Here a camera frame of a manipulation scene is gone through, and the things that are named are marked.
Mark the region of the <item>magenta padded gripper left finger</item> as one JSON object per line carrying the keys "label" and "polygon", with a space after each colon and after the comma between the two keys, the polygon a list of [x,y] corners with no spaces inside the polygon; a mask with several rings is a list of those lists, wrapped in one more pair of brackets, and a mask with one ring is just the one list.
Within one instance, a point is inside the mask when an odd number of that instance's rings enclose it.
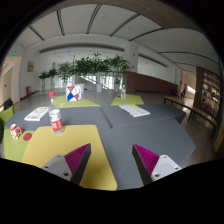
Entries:
{"label": "magenta padded gripper left finger", "polygon": [[57,154],[42,169],[79,185],[91,155],[91,144],[85,144],[66,155]]}

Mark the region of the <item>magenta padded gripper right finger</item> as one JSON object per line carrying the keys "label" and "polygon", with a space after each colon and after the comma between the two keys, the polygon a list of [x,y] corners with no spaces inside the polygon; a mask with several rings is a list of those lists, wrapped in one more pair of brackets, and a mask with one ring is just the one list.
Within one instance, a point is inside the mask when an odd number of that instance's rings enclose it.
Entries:
{"label": "magenta padded gripper right finger", "polygon": [[168,155],[159,156],[137,144],[133,145],[132,154],[144,185],[181,170]]}

